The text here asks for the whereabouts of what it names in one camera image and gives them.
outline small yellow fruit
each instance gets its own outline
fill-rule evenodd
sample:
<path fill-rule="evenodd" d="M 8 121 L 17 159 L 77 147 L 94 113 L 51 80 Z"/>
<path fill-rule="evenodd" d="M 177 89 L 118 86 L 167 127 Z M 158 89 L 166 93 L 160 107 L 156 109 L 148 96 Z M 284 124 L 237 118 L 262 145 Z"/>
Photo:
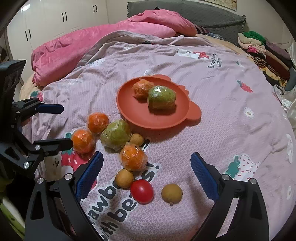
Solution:
<path fill-rule="evenodd" d="M 173 205 L 181 202 L 183 192 L 177 184 L 167 184 L 162 189 L 161 196 L 165 202 Z"/>
<path fill-rule="evenodd" d="M 120 170 L 117 175 L 115 176 L 115 183 L 123 188 L 129 188 L 131 184 L 133 183 L 133 174 L 126 169 Z"/>
<path fill-rule="evenodd" d="M 144 143 L 144 138 L 140 134 L 132 134 L 130 143 L 141 146 Z"/>

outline pink bed sheet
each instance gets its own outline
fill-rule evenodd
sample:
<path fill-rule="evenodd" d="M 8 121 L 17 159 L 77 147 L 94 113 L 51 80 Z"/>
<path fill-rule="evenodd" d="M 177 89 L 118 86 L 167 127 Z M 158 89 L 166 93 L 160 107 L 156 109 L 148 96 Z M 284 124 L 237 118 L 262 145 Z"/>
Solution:
<path fill-rule="evenodd" d="M 106 24 L 77 30 L 49 41 L 32 52 L 32 79 L 38 86 L 46 86 L 69 74 L 81 58 L 103 36 L 117 31 L 128 30 L 139 34 L 169 38 L 176 33 L 194 37 L 193 23 L 176 12 L 165 9 L 145 10 L 116 24 Z"/>

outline orange wrapped in plastic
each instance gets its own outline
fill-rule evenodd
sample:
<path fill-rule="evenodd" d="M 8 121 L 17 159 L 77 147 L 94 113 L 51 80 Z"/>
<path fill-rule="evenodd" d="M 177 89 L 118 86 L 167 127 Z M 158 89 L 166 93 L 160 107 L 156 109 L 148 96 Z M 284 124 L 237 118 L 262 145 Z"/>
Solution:
<path fill-rule="evenodd" d="M 95 112 L 88 116 L 87 127 L 94 134 L 99 134 L 109 125 L 108 116 L 103 113 Z"/>
<path fill-rule="evenodd" d="M 139 146 L 127 142 L 119 153 L 119 160 L 128 171 L 142 171 L 146 168 L 148 157 Z"/>
<path fill-rule="evenodd" d="M 74 131 L 71 139 L 73 141 L 73 148 L 80 154 L 91 152 L 96 144 L 92 133 L 84 129 Z"/>
<path fill-rule="evenodd" d="M 147 99 L 148 92 L 154 86 L 154 83 L 145 79 L 139 80 L 140 81 L 133 85 L 133 90 L 135 92 L 134 97 L 137 99 Z"/>

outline white wardrobe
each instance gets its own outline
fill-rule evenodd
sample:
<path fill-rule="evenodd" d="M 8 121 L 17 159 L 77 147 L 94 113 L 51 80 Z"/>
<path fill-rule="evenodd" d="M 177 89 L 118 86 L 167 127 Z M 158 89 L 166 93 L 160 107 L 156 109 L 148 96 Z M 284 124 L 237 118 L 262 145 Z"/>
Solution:
<path fill-rule="evenodd" d="M 33 74 L 31 54 L 40 45 L 78 29 L 108 24 L 105 0 L 29 0 L 7 27 L 13 59 L 27 60 L 24 82 Z"/>

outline green fruit wrapped in plastic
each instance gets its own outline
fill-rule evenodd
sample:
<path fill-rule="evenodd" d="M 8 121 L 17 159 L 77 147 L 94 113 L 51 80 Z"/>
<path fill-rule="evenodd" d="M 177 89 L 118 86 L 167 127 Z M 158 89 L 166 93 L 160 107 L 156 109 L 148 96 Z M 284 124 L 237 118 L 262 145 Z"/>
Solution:
<path fill-rule="evenodd" d="M 101 134 L 103 146 L 119 151 L 131 138 L 131 129 L 123 120 L 116 120 L 110 123 Z"/>
<path fill-rule="evenodd" d="M 157 110 L 171 110 L 175 108 L 176 92 L 168 87 L 157 85 L 149 90 L 148 106 Z"/>

